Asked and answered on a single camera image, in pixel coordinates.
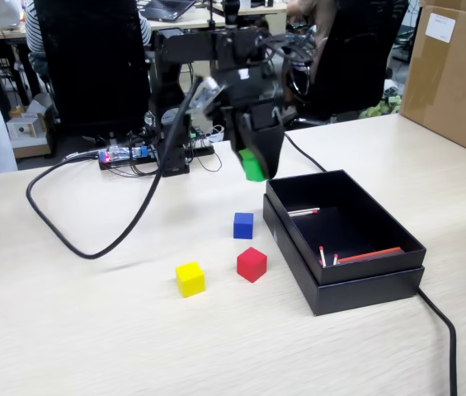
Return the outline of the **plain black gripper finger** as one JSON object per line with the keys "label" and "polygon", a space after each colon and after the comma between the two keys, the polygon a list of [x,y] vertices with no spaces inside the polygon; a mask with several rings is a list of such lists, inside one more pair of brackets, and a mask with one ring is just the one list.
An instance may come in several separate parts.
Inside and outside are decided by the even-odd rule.
{"label": "plain black gripper finger", "polygon": [[256,130],[252,136],[252,151],[265,178],[274,178],[279,167],[280,151],[285,138],[283,125]]}

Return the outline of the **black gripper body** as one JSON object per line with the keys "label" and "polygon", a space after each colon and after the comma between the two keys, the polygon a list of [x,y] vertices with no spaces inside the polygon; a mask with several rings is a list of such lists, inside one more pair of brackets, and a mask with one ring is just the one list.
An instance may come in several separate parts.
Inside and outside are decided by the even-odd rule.
{"label": "black gripper body", "polygon": [[220,92],[211,102],[211,120],[225,128],[280,128],[282,88],[269,64],[214,68]]}

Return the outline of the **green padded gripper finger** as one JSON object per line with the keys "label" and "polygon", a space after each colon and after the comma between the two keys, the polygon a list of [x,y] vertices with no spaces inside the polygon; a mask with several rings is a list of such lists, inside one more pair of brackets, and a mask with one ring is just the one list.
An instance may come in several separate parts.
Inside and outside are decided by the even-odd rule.
{"label": "green padded gripper finger", "polygon": [[248,158],[252,161],[256,156],[251,147],[250,138],[252,134],[252,108],[223,108],[225,121],[224,138],[229,141],[232,151],[242,162]]}

